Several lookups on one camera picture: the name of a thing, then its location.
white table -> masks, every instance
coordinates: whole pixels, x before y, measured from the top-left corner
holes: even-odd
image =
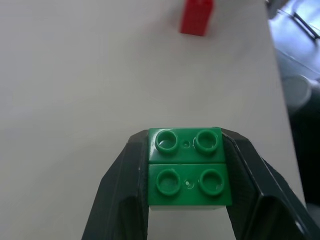
[[[219,126],[303,201],[263,1],[219,0],[208,35],[182,0],[1,0],[0,238],[81,239],[129,136]],[[151,211],[149,240],[234,239],[225,208]]]

floor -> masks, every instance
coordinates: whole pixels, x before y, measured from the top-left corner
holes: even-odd
[[[289,1],[277,16],[269,21],[276,49],[276,57],[282,78],[304,75],[310,79],[320,78],[320,39],[313,40],[292,19],[296,0]],[[296,11],[320,34],[320,1],[304,0]]]

